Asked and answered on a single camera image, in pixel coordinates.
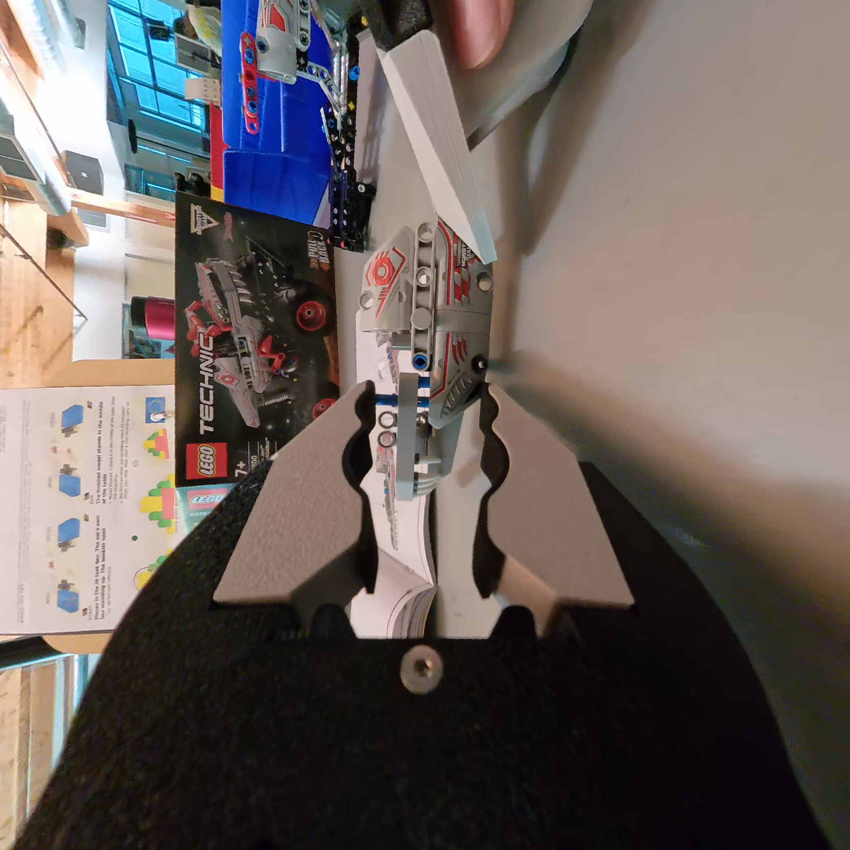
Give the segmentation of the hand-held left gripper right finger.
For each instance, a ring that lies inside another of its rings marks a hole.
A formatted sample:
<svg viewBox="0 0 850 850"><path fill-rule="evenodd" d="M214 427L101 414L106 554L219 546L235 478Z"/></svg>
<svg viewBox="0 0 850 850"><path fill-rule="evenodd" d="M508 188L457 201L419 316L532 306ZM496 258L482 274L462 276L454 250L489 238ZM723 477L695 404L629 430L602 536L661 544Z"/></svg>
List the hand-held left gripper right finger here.
<svg viewBox="0 0 850 850"><path fill-rule="evenodd" d="M634 597L575 454L503 389L480 400L489 481L473 541L483 599L526 608L538 634L566 609L628 610Z"/></svg>

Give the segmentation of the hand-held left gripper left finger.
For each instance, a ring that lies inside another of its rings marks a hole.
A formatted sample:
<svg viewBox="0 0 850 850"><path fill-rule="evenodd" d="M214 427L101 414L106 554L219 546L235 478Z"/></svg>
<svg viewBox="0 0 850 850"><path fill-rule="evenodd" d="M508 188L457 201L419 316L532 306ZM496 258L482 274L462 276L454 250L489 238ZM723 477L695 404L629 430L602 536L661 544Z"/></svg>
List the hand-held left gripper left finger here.
<svg viewBox="0 0 850 850"><path fill-rule="evenodd" d="M277 453L214 593L222 605L317 610L373 593L378 547L362 481L372 469L371 380Z"/></svg>

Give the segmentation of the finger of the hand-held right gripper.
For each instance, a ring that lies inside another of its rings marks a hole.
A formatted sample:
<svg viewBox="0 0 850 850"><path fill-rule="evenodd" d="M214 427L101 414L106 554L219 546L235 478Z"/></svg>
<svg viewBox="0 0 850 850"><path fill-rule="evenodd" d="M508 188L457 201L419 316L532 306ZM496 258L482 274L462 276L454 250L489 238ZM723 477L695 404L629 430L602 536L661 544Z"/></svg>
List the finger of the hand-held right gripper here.
<svg viewBox="0 0 850 850"><path fill-rule="evenodd" d="M378 47L377 57L435 212L482 262L493 263L494 239L439 38L422 30L390 50Z"/></svg>

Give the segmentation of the grey toy brick jaw assembly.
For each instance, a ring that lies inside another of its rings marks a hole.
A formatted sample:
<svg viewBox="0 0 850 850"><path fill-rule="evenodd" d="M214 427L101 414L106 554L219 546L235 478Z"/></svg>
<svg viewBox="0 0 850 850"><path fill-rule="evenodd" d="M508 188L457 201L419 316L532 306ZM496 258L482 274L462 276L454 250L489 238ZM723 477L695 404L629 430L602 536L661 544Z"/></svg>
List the grey toy brick jaw assembly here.
<svg viewBox="0 0 850 850"><path fill-rule="evenodd" d="M359 294L363 332L387 350L392 389L376 397L393 434L394 494L430 494L452 470L462 418L489 368L494 276L442 218L402 227L372 255Z"/></svg>

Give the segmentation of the grey desk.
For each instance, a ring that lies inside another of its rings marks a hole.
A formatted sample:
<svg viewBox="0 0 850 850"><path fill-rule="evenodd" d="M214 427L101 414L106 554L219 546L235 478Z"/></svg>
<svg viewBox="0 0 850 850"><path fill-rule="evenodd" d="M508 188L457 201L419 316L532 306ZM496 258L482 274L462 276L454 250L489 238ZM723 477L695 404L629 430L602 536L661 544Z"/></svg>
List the grey desk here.
<svg viewBox="0 0 850 850"><path fill-rule="evenodd" d="M494 379L702 580L848 848L848 2L593 2L473 158Z"/></svg>

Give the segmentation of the person's right hand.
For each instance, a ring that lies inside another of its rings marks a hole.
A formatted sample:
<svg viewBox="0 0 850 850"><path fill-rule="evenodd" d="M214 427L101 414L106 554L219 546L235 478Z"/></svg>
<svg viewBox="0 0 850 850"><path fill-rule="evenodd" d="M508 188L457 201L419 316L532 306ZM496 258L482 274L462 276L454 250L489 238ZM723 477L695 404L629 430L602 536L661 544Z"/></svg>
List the person's right hand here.
<svg viewBox="0 0 850 850"><path fill-rule="evenodd" d="M464 70L487 66L502 49L515 1L445 1L458 64Z"/></svg>

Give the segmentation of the black toy brick chassis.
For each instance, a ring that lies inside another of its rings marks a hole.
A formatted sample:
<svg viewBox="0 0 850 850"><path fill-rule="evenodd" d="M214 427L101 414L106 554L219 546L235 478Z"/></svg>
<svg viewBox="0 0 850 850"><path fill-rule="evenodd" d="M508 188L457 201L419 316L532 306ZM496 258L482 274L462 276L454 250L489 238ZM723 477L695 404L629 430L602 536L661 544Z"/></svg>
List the black toy brick chassis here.
<svg viewBox="0 0 850 850"><path fill-rule="evenodd" d="M335 247L361 253L367 247L374 185L355 168L359 86L359 38L366 29L359 2L317 2L332 50L332 87L323 107L323 125L332 160L329 189L330 235Z"/></svg>

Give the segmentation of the white instruction booklet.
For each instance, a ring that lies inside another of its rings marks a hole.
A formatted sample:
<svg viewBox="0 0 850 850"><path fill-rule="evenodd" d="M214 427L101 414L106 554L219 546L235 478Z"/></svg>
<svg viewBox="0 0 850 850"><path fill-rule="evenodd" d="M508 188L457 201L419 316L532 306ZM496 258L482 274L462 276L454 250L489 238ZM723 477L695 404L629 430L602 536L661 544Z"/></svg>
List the white instruction booklet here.
<svg viewBox="0 0 850 850"><path fill-rule="evenodd" d="M438 570L431 533L431 495L412 495L397 482L410 428L398 409L401 357L387 331L367 329L356 313L356 374L376 391L375 426L369 440L373 464L361 487L371 506L378 568L373 591L361 590L349 619L360 638L423 638L437 592Z"/></svg>

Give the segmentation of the grey red toy panel assembly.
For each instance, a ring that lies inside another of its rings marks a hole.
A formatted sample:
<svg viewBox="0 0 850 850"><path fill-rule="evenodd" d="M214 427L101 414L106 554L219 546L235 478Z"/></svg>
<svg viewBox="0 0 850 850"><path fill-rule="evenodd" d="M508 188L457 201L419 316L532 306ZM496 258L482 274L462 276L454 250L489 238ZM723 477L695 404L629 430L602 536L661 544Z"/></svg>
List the grey red toy panel assembly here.
<svg viewBox="0 0 850 850"><path fill-rule="evenodd" d="M255 37L259 76L294 85L311 42L309 1L260 1Z"/></svg>

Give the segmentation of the blue plastic bin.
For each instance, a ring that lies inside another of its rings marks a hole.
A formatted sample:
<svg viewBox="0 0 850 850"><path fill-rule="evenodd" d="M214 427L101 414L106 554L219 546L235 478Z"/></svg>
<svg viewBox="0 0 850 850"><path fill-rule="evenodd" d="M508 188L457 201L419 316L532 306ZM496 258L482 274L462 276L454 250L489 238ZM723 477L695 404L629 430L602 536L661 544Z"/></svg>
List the blue plastic bin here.
<svg viewBox="0 0 850 850"><path fill-rule="evenodd" d="M240 36L255 34L258 1L223 1L221 103L224 201L313 224L331 177L322 126L321 86L259 79L259 132L248 133L242 110Z"/></svg>

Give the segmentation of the red toy brick beam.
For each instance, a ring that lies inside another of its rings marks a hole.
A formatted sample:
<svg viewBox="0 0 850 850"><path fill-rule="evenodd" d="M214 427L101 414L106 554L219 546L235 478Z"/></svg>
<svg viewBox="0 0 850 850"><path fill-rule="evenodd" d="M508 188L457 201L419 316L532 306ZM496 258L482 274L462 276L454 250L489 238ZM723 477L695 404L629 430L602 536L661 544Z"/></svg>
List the red toy brick beam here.
<svg viewBox="0 0 850 850"><path fill-rule="evenodd" d="M240 34L240 91L244 128L251 136L260 131L258 49L249 31Z"/></svg>

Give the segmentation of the black toy set box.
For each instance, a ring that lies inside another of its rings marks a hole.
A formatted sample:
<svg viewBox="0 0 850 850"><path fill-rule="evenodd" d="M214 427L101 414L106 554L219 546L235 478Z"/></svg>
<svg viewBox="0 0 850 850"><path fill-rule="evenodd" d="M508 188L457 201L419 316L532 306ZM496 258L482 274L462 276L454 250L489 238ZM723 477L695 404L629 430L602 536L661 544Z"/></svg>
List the black toy set box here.
<svg viewBox="0 0 850 850"><path fill-rule="evenodd" d="M174 235L176 483L236 483L340 396L333 246L188 193Z"/></svg>

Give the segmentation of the pink drinking bottle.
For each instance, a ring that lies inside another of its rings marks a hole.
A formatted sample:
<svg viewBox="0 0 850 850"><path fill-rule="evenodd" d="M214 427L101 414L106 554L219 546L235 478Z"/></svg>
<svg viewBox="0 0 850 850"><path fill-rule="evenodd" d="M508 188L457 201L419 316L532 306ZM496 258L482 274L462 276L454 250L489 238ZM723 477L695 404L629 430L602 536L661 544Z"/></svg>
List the pink drinking bottle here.
<svg viewBox="0 0 850 850"><path fill-rule="evenodd" d="M176 304L162 297L135 296L130 303L130 325L134 332L156 341L175 339Z"/></svg>

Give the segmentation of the black speaker box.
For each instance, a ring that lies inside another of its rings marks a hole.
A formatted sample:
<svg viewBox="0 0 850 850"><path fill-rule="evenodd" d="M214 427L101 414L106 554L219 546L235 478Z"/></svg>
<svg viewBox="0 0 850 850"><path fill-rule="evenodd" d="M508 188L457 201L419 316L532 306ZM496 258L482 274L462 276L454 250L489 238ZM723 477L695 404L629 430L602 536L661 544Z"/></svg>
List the black speaker box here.
<svg viewBox="0 0 850 850"><path fill-rule="evenodd" d="M104 194L103 169L96 157L75 151L62 151L61 154L67 176L74 188L98 196Z"/></svg>

